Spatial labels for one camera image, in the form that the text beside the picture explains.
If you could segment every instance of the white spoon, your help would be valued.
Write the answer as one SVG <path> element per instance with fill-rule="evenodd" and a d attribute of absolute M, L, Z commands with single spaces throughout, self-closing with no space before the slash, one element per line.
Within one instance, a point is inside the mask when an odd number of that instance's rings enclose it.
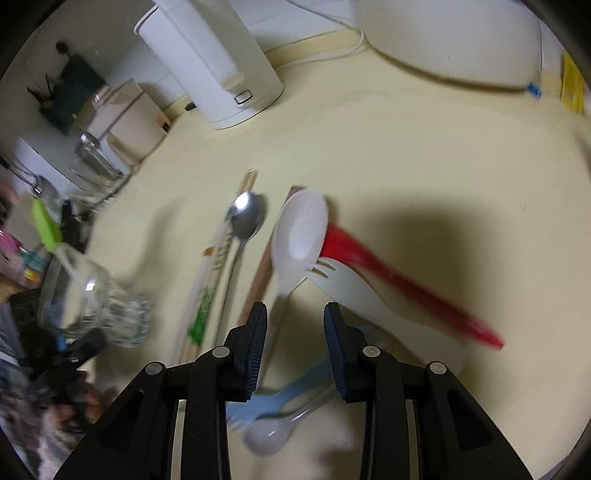
<path fill-rule="evenodd" d="M 280 419 L 260 419 L 251 423 L 244 432 L 244 443 L 255 455 L 275 455 L 285 446 L 299 421 L 336 396 L 335 386 L 331 385 L 292 415 Z"/>
<path fill-rule="evenodd" d="M 271 241 L 271 261 L 277 275 L 278 292 L 269 315 L 261 374 L 264 374 L 272 354 L 287 297 L 316 264 L 328 224 L 329 209 L 324 196 L 314 190 L 300 190 L 281 209 Z"/>

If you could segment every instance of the cutlery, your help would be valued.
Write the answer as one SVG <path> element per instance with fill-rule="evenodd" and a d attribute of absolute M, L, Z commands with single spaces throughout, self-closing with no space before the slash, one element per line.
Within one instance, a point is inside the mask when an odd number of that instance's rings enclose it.
<path fill-rule="evenodd" d="M 343 307 L 394 335 L 421 362 L 439 361 L 458 374 L 466 361 L 465 347 L 444 333 L 394 313 L 378 294 L 347 265 L 320 257 L 308 278 Z"/>
<path fill-rule="evenodd" d="M 228 429 L 239 430 L 260 417 L 277 416 L 280 414 L 281 409 L 294 398 L 330 381 L 332 381 L 332 370 L 327 357 L 276 393 L 270 395 L 257 395 L 255 393 L 246 403 L 227 403 Z"/>
<path fill-rule="evenodd" d="M 387 266 L 369 249 L 336 225 L 329 225 L 320 255 L 334 258 L 347 265 L 355 264 L 367 268 L 390 283 L 408 299 L 482 343 L 499 349 L 503 348 L 505 344 L 495 331 L 482 320 L 473 317 L 468 312 Z"/>
<path fill-rule="evenodd" d="M 331 385 L 292 415 L 278 419 L 257 420 L 246 428 L 244 443 L 255 455 L 275 455 L 285 446 L 291 432 L 300 421 L 333 398 L 337 398 L 337 392 L 335 386 Z"/>
<path fill-rule="evenodd" d="M 258 172 L 249 170 L 238 186 L 236 196 L 252 190 Z M 211 306 L 217 291 L 220 273 L 228 256 L 228 247 L 233 233 L 224 217 L 218 224 L 207 248 L 203 251 L 203 259 L 191 284 L 189 300 L 183 312 L 181 327 L 178 331 L 177 345 L 173 353 L 173 365 L 193 362 L 199 355 L 204 341 Z"/>
<path fill-rule="evenodd" d="M 252 192 L 244 192 L 239 195 L 232 203 L 228 210 L 226 218 L 230 222 L 232 232 L 238 239 L 239 245 L 234 255 L 232 267 L 230 268 L 230 276 L 226 286 L 226 294 L 224 295 L 222 303 L 222 312 L 220 314 L 219 323 L 217 324 L 217 332 L 215 345 L 223 344 L 228 328 L 228 315 L 230 314 L 230 307 L 234 298 L 234 291 L 236 290 L 236 279 L 242 263 L 242 253 L 246 243 L 254 237 L 261 229 L 263 221 L 265 220 L 265 205 L 262 198 Z"/>
<path fill-rule="evenodd" d="M 271 261 L 277 275 L 277 298 L 271 309 L 262 373 L 281 326 L 287 297 L 305 279 L 316 263 L 329 223 L 329 210 L 320 192 L 303 189 L 294 194 L 281 209 L 271 240 Z"/>

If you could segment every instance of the metal spoon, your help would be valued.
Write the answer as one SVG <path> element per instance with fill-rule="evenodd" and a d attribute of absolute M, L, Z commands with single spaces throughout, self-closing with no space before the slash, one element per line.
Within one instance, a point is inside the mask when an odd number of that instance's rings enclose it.
<path fill-rule="evenodd" d="M 216 334 L 217 345 L 221 345 L 226 336 L 228 315 L 234 297 L 236 279 L 238 277 L 238 271 L 240 270 L 244 247 L 260 230 L 263 221 L 265 220 L 265 204 L 259 195 L 253 192 L 244 192 L 234 200 L 228 209 L 226 219 L 230 222 L 233 233 L 236 235 L 236 238 L 238 238 L 240 244 L 238 245 L 236 255 L 232 262 L 228 286 L 226 287 L 226 294 L 224 295 L 222 313 L 220 315 L 220 322 Z"/>

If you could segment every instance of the power cord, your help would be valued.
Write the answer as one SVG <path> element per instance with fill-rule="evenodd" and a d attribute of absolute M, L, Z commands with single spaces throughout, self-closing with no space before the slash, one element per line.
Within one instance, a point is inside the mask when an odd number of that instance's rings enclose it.
<path fill-rule="evenodd" d="M 365 41 L 365 33 L 364 33 L 363 29 L 355 27 L 353 25 L 350 25 L 349 23 L 347 23 L 344 20 L 341 20 L 340 18 L 333 17 L 329 14 L 325 14 L 324 12 L 320 12 L 318 10 L 314 10 L 313 8 L 299 4 L 295 0 L 285 0 L 285 1 L 287 1 L 287 3 L 289 3 L 290 5 L 293 5 L 294 7 L 301 8 L 302 10 L 305 10 L 311 14 L 318 15 L 319 17 L 325 18 L 327 20 L 331 20 L 331 21 L 338 23 L 339 25 L 342 25 L 350 30 L 358 30 L 359 31 L 359 41 L 357 42 L 357 45 L 355 45 L 354 47 L 352 47 L 346 51 L 343 51 L 341 53 L 332 54 L 332 55 L 314 55 L 311 57 L 306 57 L 304 59 L 297 59 L 297 60 L 288 61 L 288 62 L 284 63 L 283 65 L 280 65 L 279 67 L 277 67 L 275 69 L 276 72 L 280 72 L 282 70 L 293 67 L 294 65 L 299 65 L 299 64 L 303 64 L 303 63 L 314 63 L 316 61 L 326 61 L 326 60 L 334 60 L 334 59 L 341 59 L 343 57 L 348 57 L 349 55 L 352 55 L 353 53 L 357 52 L 362 47 L 363 42 Z"/>

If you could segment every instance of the electric kettle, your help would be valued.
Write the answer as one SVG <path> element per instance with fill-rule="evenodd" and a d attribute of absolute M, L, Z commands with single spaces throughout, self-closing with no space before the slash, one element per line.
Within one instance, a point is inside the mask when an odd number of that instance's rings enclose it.
<path fill-rule="evenodd" d="M 134 31 L 215 128 L 261 112 L 283 85 L 225 0 L 156 0 Z"/>

